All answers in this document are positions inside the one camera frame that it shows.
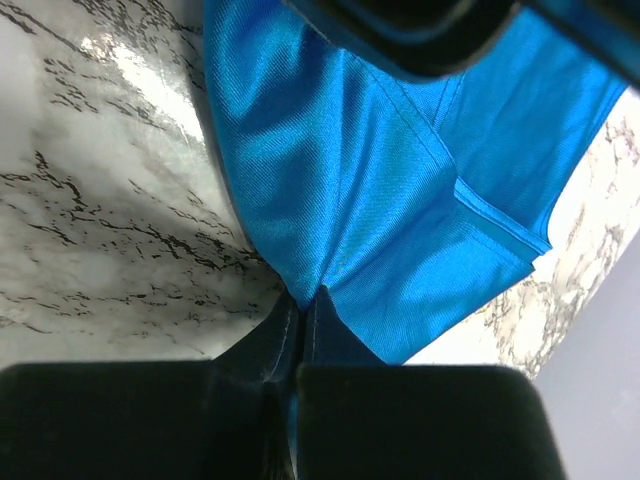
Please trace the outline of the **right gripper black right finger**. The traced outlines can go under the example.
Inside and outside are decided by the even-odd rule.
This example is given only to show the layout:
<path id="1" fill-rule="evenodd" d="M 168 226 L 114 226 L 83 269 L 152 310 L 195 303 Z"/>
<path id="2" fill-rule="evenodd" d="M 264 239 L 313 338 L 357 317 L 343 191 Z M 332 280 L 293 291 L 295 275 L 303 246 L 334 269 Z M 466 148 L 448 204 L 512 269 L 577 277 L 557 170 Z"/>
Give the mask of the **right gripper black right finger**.
<path id="1" fill-rule="evenodd" d="M 341 321 L 326 290 L 307 311 L 296 387 L 303 479 L 565 477 L 526 376 L 490 365 L 388 365 Z"/>

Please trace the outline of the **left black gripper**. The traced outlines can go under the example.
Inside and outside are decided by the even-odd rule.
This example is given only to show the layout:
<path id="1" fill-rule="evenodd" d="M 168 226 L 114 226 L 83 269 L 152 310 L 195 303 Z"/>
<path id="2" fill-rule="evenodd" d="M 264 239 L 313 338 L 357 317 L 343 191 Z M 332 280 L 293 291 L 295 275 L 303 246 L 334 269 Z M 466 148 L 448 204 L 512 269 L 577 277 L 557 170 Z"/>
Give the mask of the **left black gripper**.
<path id="1" fill-rule="evenodd" d="M 330 43 L 405 81 L 424 83 L 478 62 L 516 16 L 534 11 L 573 43 L 639 85 L 636 1 L 290 1 Z"/>

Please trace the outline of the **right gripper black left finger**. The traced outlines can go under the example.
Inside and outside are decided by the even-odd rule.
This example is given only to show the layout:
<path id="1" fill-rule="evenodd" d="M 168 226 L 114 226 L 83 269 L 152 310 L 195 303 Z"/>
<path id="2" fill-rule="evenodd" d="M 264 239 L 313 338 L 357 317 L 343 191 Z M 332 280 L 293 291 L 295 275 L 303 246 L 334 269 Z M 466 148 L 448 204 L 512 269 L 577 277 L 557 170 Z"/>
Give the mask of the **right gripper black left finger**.
<path id="1" fill-rule="evenodd" d="M 1 372 L 5 479 L 289 479 L 300 332 L 281 296 L 213 360 L 26 363 Z"/>

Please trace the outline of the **blue cloth napkin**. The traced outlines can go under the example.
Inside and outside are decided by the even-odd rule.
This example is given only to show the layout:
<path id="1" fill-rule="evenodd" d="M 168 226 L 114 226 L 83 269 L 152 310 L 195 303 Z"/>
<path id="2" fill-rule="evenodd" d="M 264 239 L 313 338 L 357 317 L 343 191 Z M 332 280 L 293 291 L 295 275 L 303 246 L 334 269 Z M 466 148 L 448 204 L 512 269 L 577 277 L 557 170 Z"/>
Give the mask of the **blue cloth napkin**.
<path id="1" fill-rule="evenodd" d="M 208 1 L 204 64 L 237 213 L 302 308 L 401 364 L 516 284 L 625 82 L 532 13 L 415 85 L 279 1 Z"/>

